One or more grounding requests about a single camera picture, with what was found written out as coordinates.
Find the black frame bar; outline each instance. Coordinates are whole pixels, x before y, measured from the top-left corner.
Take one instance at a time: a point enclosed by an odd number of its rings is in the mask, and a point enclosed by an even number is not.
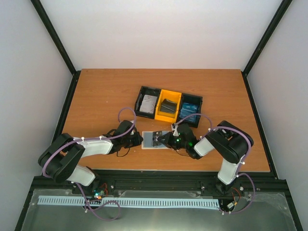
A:
[[[72,74],[72,81],[62,108],[62,112],[56,127],[56,131],[53,137],[55,140],[63,131],[66,117],[71,105],[74,92],[78,83],[80,76],[80,71],[76,71],[74,68],[60,38],[58,37],[49,17],[47,16],[46,11],[44,10],[43,5],[40,0],[31,0],[33,6],[38,12],[43,24],[45,25],[47,31],[49,32],[53,42],[55,43],[57,49],[59,50],[62,58],[64,59],[68,69]],[[282,19],[284,13],[288,9],[292,0],[282,0],[279,8],[277,9],[273,19],[271,20],[269,26],[267,27],[265,33],[263,34],[259,44],[257,45],[254,53],[252,54],[249,62],[247,63],[244,71],[242,72],[243,81],[247,90],[247,94],[253,109],[259,134],[263,143],[265,154],[269,163],[270,172],[250,172],[249,175],[252,177],[255,182],[256,188],[264,192],[283,192],[286,196],[290,211],[295,222],[297,230],[303,230],[297,211],[292,200],[289,187],[285,180],[279,180],[277,172],[275,169],[272,156],[270,154],[269,146],[266,141],[264,130],[260,121],[260,117],[257,112],[255,101],[248,83],[247,76],[251,71],[253,65],[257,61],[259,55],[263,51],[265,45],[267,44],[269,38],[273,34],[278,23]],[[114,192],[120,190],[148,190],[148,191],[157,191],[157,190],[168,190],[168,191],[191,191],[199,190],[203,182],[211,181],[216,177],[217,172],[182,172],[182,171],[134,171],[134,170],[97,170],[99,175],[103,176],[104,179],[114,182]],[[247,179],[242,179],[244,187],[251,190],[252,187],[250,182]],[[74,189],[72,184],[65,182],[63,184],[55,183],[52,179],[48,179],[42,176],[34,177],[31,184],[28,196],[25,201],[24,208],[21,212],[20,218],[17,222],[16,231],[21,230],[23,222],[26,217],[26,213],[29,207],[29,202],[31,200],[33,191],[35,189]],[[215,198],[226,199],[226,196],[215,196]]]

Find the small box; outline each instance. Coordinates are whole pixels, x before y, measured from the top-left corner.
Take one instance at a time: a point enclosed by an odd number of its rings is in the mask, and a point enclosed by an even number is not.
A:
[[[177,104],[175,113],[161,111],[161,104],[167,99]],[[202,97],[142,86],[135,103],[135,113],[137,116],[176,123],[180,121],[180,112],[184,104],[184,110],[193,110],[201,113]],[[190,127],[197,128],[200,116],[197,115],[194,121],[184,120],[183,123]]]

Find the robotic arm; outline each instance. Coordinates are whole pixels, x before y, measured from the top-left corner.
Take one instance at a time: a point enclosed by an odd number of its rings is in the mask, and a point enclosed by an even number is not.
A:
[[[226,194],[248,152],[247,141],[251,147],[254,144],[253,139],[227,121],[219,123],[216,129],[208,132],[200,141],[186,124],[173,126],[173,129],[173,132],[158,138],[166,147],[174,150],[184,148],[193,159],[200,159],[214,149],[221,154],[223,161],[218,173],[216,189],[220,194]]]
[[[141,144],[142,136],[135,127],[131,128],[132,122],[124,120],[117,129],[109,131],[107,134],[100,136],[97,140],[75,142],[62,151],[66,153],[57,154],[47,165],[46,173],[57,183],[65,180],[80,183],[89,186],[93,183],[93,190],[100,184],[100,179],[96,174],[87,167],[78,165],[81,158],[96,154],[112,154],[120,151],[121,148],[131,148]],[[116,139],[106,139],[123,134],[130,130],[126,135]],[[38,164],[44,167],[51,155],[64,144],[79,138],[72,137],[67,133],[60,135],[51,146],[40,156]]]

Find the black cable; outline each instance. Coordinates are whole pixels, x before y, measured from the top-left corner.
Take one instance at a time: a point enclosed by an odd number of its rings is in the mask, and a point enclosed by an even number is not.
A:
[[[177,150],[175,150],[175,151],[177,152],[177,154],[179,154],[179,155],[181,155],[181,156],[187,156],[187,157],[189,157],[189,155],[182,155],[182,154],[178,153]]]
[[[119,152],[116,152],[116,156],[117,157],[124,157],[124,156],[126,156],[129,153],[129,151],[130,151],[130,148],[128,149],[127,153],[124,154],[124,155],[119,155]]]

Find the purple cable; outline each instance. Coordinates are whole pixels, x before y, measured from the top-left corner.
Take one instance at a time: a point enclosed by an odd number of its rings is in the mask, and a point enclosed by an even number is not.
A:
[[[249,206],[252,204],[252,201],[254,200],[255,194],[256,194],[255,184],[254,184],[254,182],[252,181],[251,177],[250,177],[248,174],[244,173],[244,172],[243,172],[243,173],[240,173],[238,176],[239,176],[239,177],[240,177],[240,176],[247,176],[247,178],[248,178],[248,179],[250,180],[250,182],[251,182],[251,185],[252,185],[252,189],[253,189],[253,191],[254,191],[254,194],[252,195],[249,204],[248,204],[245,208],[242,208],[241,210],[236,211],[236,212],[231,212],[230,214],[241,213],[241,212],[245,211],[246,209],[248,209]]]
[[[245,136],[244,133],[242,133],[241,131],[239,131],[239,130],[237,130],[237,129],[229,128],[229,127],[225,127],[225,126],[217,126],[217,127],[212,128],[212,130],[214,130],[214,129],[225,129],[225,130],[230,130],[230,131],[233,131],[233,132],[239,134],[240,136],[242,136],[242,137],[245,139],[245,141],[247,142],[247,145],[248,145],[248,150],[247,150],[247,152],[246,152],[244,158],[242,159],[242,162],[244,162],[244,160],[248,157],[248,155],[249,155],[249,153],[250,153],[250,151],[251,151],[251,143],[250,143],[249,139],[247,138],[247,136]],[[240,163],[239,166],[237,167],[236,172],[235,172],[236,175],[237,175],[238,172],[240,171],[241,166],[242,166],[242,164]]]
[[[130,108],[130,107],[124,107],[124,108],[122,108],[122,109],[119,111],[118,115],[117,115],[117,119],[118,119],[118,121],[120,122],[120,114],[121,114],[121,112],[122,112],[123,110],[125,110],[125,109],[131,110],[131,111],[133,112],[133,114],[134,114],[134,122],[133,122],[133,124],[131,125],[131,127],[130,127],[126,132],[124,132],[124,133],[122,133],[122,134],[120,134],[120,135],[117,135],[117,136],[109,137],[109,138],[93,137],[93,138],[84,138],[84,140],[85,140],[85,141],[113,140],[113,139],[119,138],[119,137],[124,136],[124,135],[126,135],[127,133],[131,132],[131,130],[134,128],[134,126],[135,126],[135,124],[136,124],[136,119],[137,119],[137,118],[136,118],[136,113],[135,113],[135,111],[134,111],[132,108]],[[62,147],[60,147],[57,151],[55,151],[55,152],[48,158],[48,160],[46,161],[46,163],[44,164],[44,167],[43,167],[43,170],[42,170],[43,176],[50,178],[50,176],[47,175],[47,173],[46,173],[46,168],[47,168],[48,164],[50,163],[50,161],[51,161],[60,151],[62,151],[64,148],[68,147],[69,145],[71,145],[71,144],[73,144],[73,143],[81,142],[81,141],[83,141],[83,140],[82,140],[82,139],[76,139],[76,140],[70,141],[69,143],[66,143],[65,145],[63,145]]]
[[[207,120],[210,122],[210,128],[212,129],[212,126],[213,126],[212,120],[211,120],[208,116],[206,116],[206,115],[204,115],[204,114],[200,114],[200,113],[190,114],[190,115],[184,117],[183,119],[181,119],[179,122],[175,123],[175,125],[179,125],[179,124],[180,124],[181,122],[183,122],[185,119],[187,119],[187,118],[189,118],[189,117],[191,117],[191,116],[196,116],[196,115],[197,115],[197,116],[203,116],[203,117],[207,118]]]
[[[102,204],[102,205],[99,206],[98,208],[93,209],[93,208],[91,208],[91,205],[89,204],[88,199],[87,199],[85,193],[83,192],[82,187],[80,186],[80,184],[79,184],[79,183],[75,183],[75,184],[76,184],[77,187],[80,189],[81,194],[82,194],[83,198],[85,199],[86,205],[88,206],[89,210],[93,213],[94,216],[96,216],[98,219],[103,220],[103,221],[113,221],[113,220],[119,218],[119,216],[120,216],[120,214],[121,214],[121,206],[120,206],[120,204],[119,204],[117,201],[107,201],[106,203]],[[98,215],[94,212],[95,210],[99,210],[99,209],[103,208],[105,205],[110,204],[110,203],[115,203],[115,204],[117,205],[117,207],[119,208],[118,213],[117,213],[117,216],[116,216],[115,218],[112,218],[112,219],[105,219],[105,218],[102,218],[102,217],[98,216]]]

